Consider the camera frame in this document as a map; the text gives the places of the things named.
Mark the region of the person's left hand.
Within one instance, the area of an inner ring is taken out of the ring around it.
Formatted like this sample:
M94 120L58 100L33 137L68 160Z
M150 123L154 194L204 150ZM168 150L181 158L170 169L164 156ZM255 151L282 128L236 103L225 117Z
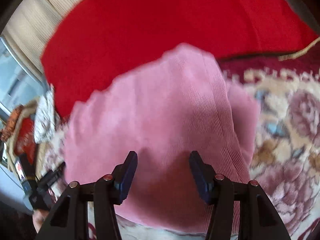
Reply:
M33 213L33 225L36 230L36 233L38 233L46 220L47 216L49 215L49 211L47 210L41 210L37 209Z

